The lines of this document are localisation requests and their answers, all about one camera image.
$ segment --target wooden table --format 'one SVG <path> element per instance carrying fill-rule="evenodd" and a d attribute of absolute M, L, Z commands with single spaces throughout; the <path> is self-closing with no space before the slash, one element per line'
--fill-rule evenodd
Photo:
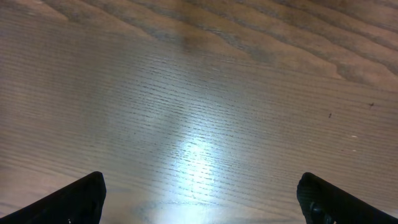
<path fill-rule="evenodd" d="M 398 216 L 398 3 L 0 2 L 0 217 L 94 170 L 102 223 Z"/>

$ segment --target black object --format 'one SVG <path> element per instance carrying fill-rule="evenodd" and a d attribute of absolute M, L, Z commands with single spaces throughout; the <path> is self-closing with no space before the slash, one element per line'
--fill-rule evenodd
<path fill-rule="evenodd" d="M 0 219 L 0 224 L 98 224 L 105 201 L 102 173 L 86 177 Z"/>
<path fill-rule="evenodd" d="M 311 173 L 298 183 L 297 199 L 307 224 L 398 224 L 398 219 Z"/>

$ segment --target brown wooden tabletop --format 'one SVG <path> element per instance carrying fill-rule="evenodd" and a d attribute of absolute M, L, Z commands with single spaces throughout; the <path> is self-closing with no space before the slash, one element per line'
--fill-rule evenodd
<path fill-rule="evenodd" d="M 398 216 L 398 2 L 0 1 L 0 217 L 94 170 L 102 223 Z"/>

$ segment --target wood grain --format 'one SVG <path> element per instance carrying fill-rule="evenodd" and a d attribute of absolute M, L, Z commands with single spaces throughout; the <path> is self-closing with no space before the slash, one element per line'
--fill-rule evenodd
<path fill-rule="evenodd" d="M 102 223 L 304 223 L 304 172 L 398 215 L 383 20 L 312 1 L 57 2 L 1 2 L 0 216 L 94 170 Z"/>

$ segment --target wood grain pattern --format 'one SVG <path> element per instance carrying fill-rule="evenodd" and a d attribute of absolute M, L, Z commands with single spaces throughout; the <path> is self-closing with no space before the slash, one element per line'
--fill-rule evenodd
<path fill-rule="evenodd" d="M 304 223 L 307 171 L 398 215 L 386 19 L 317 1 L 40 5 L 1 2 L 0 216 L 94 170 L 102 223 Z"/>

